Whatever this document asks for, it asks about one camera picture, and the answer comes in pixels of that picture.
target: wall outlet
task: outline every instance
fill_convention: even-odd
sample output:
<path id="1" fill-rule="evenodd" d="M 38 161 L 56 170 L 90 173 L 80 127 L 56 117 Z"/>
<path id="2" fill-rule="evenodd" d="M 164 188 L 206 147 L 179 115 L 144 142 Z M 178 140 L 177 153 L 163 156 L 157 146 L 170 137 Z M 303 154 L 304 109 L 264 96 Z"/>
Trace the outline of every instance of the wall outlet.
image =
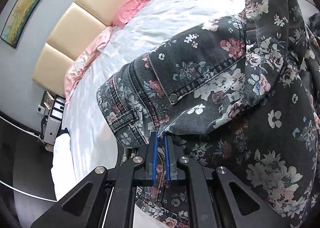
<path id="1" fill-rule="evenodd" d="M 38 105 L 37 112 L 38 112 L 39 114 L 44 115 L 44 107 L 42 107 L 41 105 Z"/>

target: white cloth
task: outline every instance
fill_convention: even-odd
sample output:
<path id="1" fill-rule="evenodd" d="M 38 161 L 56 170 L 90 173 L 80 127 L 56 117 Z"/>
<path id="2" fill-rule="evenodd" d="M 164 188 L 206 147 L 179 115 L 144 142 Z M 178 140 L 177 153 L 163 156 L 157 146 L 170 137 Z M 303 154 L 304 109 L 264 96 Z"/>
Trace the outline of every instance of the white cloth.
<path id="1" fill-rule="evenodd" d="M 64 133 L 56 138 L 53 147 L 51 175 L 57 201 L 77 184 L 70 150 L 70 136 L 68 133 Z"/>

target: gray wall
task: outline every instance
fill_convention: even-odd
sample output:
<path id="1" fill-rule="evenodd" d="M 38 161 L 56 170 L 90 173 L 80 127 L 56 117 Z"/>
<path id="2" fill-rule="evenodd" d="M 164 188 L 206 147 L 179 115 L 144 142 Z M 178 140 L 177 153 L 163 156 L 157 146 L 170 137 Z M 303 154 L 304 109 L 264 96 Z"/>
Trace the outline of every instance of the gray wall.
<path id="1" fill-rule="evenodd" d="M 40 131 L 42 115 L 37 113 L 44 90 L 31 80 L 49 34 L 73 0 L 41 0 L 33 11 L 13 49 L 0 40 L 0 111 Z M 16 0 L 9 0 L 0 15 L 2 31 Z"/>

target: picture frame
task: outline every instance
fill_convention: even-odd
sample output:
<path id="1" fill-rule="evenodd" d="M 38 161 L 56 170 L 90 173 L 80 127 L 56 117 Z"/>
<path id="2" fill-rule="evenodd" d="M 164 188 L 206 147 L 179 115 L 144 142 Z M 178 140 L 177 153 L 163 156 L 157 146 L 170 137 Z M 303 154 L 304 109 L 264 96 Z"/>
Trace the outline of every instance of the picture frame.
<path id="1" fill-rule="evenodd" d="M 0 38 L 14 49 L 23 29 L 40 0 L 17 0 L 2 29 Z"/>
<path id="2" fill-rule="evenodd" d="M 55 99 L 54 95 L 52 95 L 48 91 L 44 91 L 44 94 L 42 96 L 41 105 L 44 105 L 50 111 L 53 106 L 54 99 Z"/>

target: bed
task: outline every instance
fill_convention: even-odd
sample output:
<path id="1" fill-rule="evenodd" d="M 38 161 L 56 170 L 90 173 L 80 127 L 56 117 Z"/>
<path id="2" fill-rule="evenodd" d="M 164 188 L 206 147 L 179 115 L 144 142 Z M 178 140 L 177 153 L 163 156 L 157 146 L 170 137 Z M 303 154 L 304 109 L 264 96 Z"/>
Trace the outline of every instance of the bed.
<path id="1" fill-rule="evenodd" d="M 318 12 L 312 0 L 298 1 L 305 20 Z M 65 72 L 90 42 L 111 24 L 123 2 L 75 0 L 45 44 L 33 80 L 64 96 Z M 70 131 L 70 144 L 54 153 L 54 158 L 60 162 L 52 173 L 57 199 L 64 195 L 59 188 L 71 189 L 74 182 L 82 180 L 95 167 L 113 168 L 123 156 L 98 107 L 97 89 L 123 65 L 171 36 L 210 18 L 241 12 L 243 8 L 244 0 L 151 0 L 123 29 L 114 27 L 110 42 L 85 72 L 64 111 L 62 128 Z M 72 158 L 68 165 L 65 163 L 66 151 Z M 62 174 L 70 173 L 67 170 L 74 173 L 73 180 Z M 138 227 L 144 214 L 137 209 L 135 216 Z"/>

